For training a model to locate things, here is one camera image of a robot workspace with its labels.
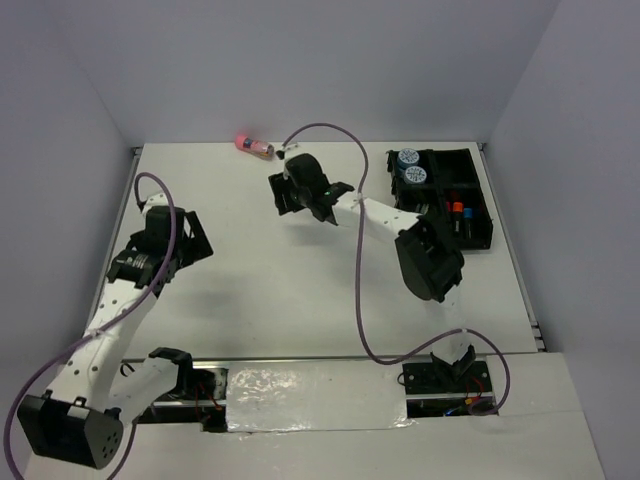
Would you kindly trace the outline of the pink glitter bottle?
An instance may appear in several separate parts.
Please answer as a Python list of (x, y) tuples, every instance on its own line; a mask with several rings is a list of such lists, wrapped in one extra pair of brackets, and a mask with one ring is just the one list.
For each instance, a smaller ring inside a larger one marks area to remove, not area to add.
[(244, 133), (236, 135), (234, 144), (238, 150), (263, 159), (271, 159), (275, 152), (271, 143), (257, 140)]

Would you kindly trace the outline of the blue glitter jar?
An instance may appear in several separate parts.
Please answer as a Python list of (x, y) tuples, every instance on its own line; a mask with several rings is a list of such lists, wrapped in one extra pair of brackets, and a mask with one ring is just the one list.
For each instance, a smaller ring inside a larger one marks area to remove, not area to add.
[(420, 166), (410, 166), (404, 170), (403, 179), (409, 185), (422, 185), (428, 180), (428, 173)]
[(397, 164), (401, 169), (407, 169), (418, 166), (420, 163), (420, 154), (411, 148), (403, 148), (397, 153)]

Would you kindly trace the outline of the orange highlighter marker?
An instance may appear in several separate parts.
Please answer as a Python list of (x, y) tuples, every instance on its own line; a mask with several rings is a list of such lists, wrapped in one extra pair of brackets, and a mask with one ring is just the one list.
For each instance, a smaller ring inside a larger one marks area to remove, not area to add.
[(453, 234), (456, 238), (461, 238), (463, 234), (464, 205), (462, 202), (453, 202), (451, 204), (451, 220)]

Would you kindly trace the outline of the blue highlighter marker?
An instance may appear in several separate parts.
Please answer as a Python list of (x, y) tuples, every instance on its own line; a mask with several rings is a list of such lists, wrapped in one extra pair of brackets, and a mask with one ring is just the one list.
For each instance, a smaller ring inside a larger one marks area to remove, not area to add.
[(464, 238), (466, 240), (471, 240), (473, 238), (473, 219), (474, 219), (473, 209), (469, 207), (465, 207), (463, 209), (463, 227), (464, 227)]

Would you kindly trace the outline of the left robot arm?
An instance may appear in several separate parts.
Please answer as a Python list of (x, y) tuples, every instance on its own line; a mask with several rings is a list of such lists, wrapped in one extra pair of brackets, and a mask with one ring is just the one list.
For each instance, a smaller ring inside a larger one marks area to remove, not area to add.
[(143, 230), (111, 261), (85, 343), (66, 355), (40, 395), (19, 403), (17, 418), (34, 454), (96, 470), (116, 456), (126, 427), (156, 399), (189, 396), (192, 356), (157, 347), (122, 381), (116, 379), (142, 320), (175, 274), (213, 254), (193, 211), (167, 205), (143, 210)]

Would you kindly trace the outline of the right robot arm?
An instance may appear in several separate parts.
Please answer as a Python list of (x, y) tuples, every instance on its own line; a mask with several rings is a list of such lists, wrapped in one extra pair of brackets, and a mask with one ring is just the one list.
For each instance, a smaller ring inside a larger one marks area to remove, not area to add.
[[(289, 156), (276, 152), (283, 170), (269, 177), (280, 215), (307, 210), (319, 222), (357, 230), (355, 267), (356, 328), (366, 354), (380, 365), (402, 363), (431, 348), (436, 383), (457, 391), (469, 377), (475, 348), (460, 316), (454, 312), (462, 281), (464, 258), (441, 219), (431, 213), (398, 210), (371, 198), (344, 182), (332, 183), (319, 161), (309, 153)], [(368, 236), (395, 248), (404, 285), (425, 303), (436, 302), (444, 312), (444, 331), (395, 359), (376, 355), (366, 338), (362, 317), (362, 261)]]

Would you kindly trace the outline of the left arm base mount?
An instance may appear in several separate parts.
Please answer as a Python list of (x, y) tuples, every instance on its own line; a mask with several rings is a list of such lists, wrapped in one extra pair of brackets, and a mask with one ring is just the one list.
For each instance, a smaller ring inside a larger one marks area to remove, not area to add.
[(229, 370), (196, 368), (190, 391), (159, 397), (140, 416), (141, 425), (191, 425), (207, 433), (228, 431), (226, 394)]

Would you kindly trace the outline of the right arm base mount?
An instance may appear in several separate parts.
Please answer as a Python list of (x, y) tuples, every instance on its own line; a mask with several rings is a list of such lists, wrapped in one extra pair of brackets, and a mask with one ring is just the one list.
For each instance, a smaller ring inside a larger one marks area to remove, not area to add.
[(404, 389), (410, 419), (494, 414), (496, 399), (486, 361), (475, 361), (456, 382), (436, 376), (432, 363), (402, 365), (396, 382)]

